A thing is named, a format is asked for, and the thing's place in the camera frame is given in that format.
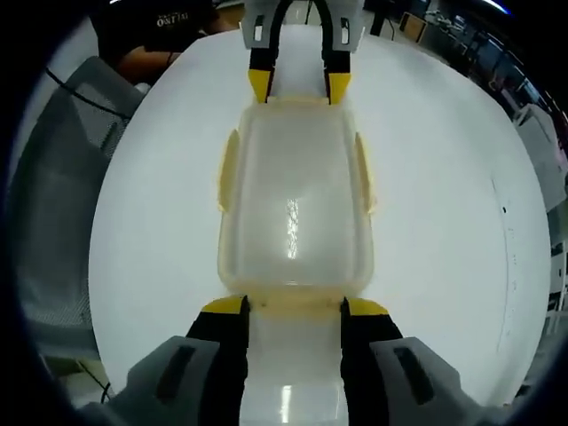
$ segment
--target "white tabletop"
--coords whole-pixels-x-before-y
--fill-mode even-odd
[[[274,89],[317,94],[320,29],[286,26]],[[482,404],[515,395],[546,313],[540,188],[509,118],[474,83],[412,47],[366,37],[346,102],[378,203],[363,297],[390,310]],[[201,39],[152,88],[105,177],[91,236],[91,314],[113,388],[200,308],[217,275],[224,143],[253,101],[239,32]]]

